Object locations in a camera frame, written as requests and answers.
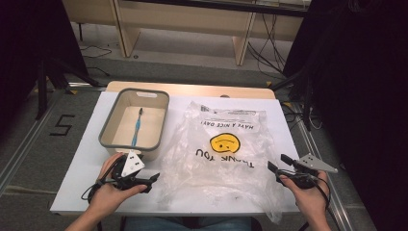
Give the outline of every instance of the blue toothbrush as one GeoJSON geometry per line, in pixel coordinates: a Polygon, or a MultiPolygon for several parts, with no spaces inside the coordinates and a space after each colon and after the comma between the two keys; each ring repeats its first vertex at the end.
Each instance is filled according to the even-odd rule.
{"type": "Polygon", "coordinates": [[[140,108],[139,110],[139,117],[138,117],[138,121],[136,121],[136,127],[135,127],[135,134],[133,135],[133,139],[132,139],[132,146],[136,146],[136,142],[138,141],[138,132],[140,129],[140,116],[141,114],[143,114],[143,108],[140,108]]]}

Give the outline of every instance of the person's left hand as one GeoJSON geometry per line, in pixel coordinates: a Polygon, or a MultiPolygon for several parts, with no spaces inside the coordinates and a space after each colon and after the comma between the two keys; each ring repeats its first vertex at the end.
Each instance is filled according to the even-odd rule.
{"type": "MultiPolygon", "coordinates": [[[[100,179],[112,165],[112,163],[122,155],[123,153],[116,153],[106,160],[101,168],[98,179],[100,179]]],[[[88,210],[92,211],[100,218],[104,218],[113,213],[124,200],[137,193],[143,192],[146,188],[147,186],[145,185],[137,185],[129,190],[122,191],[115,188],[112,184],[106,183],[95,192],[88,210]]]]}

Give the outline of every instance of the plastic bag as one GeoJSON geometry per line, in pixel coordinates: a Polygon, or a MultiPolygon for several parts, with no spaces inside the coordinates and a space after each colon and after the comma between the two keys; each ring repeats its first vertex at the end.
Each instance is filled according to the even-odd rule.
{"type": "Polygon", "coordinates": [[[264,111],[213,110],[191,102],[163,157],[162,203],[185,187],[220,196],[245,196],[273,222],[281,218],[282,186],[268,170],[276,164],[264,111]]]}

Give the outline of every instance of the handheld controller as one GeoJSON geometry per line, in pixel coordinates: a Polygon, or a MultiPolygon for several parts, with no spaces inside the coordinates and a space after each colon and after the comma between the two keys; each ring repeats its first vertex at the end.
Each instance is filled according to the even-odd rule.
{"type": "Polygon", "coordinates": [[[106,183],[112,183],[117,189],[128,190],[136,185],[145,185],[147,188],[141,193],[149,193],[152,189],[153,183],[157,181],[160,173],[151,176],[149,179],[140,179],[136,176],[142,168],[144,163],[140,159],[140,151],[131,150],[127,156],[123,155],[116,159],[115,163],[111,166],[112,179],[106,179],[108,172],[104,177],[98,179],[96,183],[90,187],[88,194],[88,202],[92,200],[93,195],[99,190],[102,185],[106,183]]]}
{"type": "Polygon", "coordinates": [[[273,163],[268,162],[268,169],[275,173],[276,181],[284,185],[280,180],[279,175],[286,175],[292,179],[300,189],[303,190],[312,189],[315,184],[318,183],[318,170],[334,173],[338,172],[336,168],[331,167],[311,154],[300,158],[298,161],[293,160],[285,154],[282,154],[281,161],[286,163],[288,166],[293,166],[294,173],[284,169],[279,169],[273,163]]]}
{"type": "Polygon", "coordinates": [[[150,177],[150,179],[139,179],[136,178],[136,175],[140,172],[140,170],[137,170],[129,175],[123,176],[123,169],[126,164],[126,156],[120,157],[121,160],[117,163],[117,165],[114,167],[112,170],[112,178],[116,181],[116,187],[120,190],[128,190],[136,185],[145,185],[147,186],[147,189],[145,189],[141,193],[149,193],[150,190],[152,189],[152,184],[157,181],[159,178],[160,173],[157,173],[150,177]]]}

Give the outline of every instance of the person's leg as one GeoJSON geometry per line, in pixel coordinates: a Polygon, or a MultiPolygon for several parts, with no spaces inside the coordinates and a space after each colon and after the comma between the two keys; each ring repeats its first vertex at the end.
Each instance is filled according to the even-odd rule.
{"type": "Polygon", "coordinates": [[[125,231],[187,231],[181,218],[128,217],[125,231]]]}
{"type": "Polygon", "coordinates": [[[250,217],[204,217],[198,220],[199,230],[205,231],[250,231],[250,217]]]}

